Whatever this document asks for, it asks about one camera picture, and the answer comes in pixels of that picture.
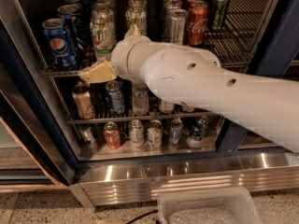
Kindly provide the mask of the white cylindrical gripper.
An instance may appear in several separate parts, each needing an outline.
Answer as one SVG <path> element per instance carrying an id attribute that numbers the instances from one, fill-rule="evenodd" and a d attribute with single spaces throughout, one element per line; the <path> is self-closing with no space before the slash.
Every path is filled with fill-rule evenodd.
<path id="1" fill-rule="evenodd" d="M 143 56 L 138 49 L 149 42 L 150 39 L 141 35 L 137 25 L 131 24 L 124 39 L 112 51 L 112 65 L 107 60 L 99 60 L 80 70 L 78 76 L 88 83 L 108 82 L 117 75 L 126 80 L 140 81 L 139 68 L 143 63 Z"/>

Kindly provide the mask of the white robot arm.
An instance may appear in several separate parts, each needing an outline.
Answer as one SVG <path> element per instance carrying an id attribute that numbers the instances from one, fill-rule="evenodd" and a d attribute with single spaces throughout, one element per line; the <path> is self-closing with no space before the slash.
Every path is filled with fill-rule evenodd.
<path id="1" fill-rule="evenodd" d="M 162 100 L 220 114 L 299 152 L 299 83 L 226 70 L 206 49 L 153 42 L 132 26 L 110 61 L 101 59 L 78 76 L 89 83 L 116 77 L 144 83 Z"/>

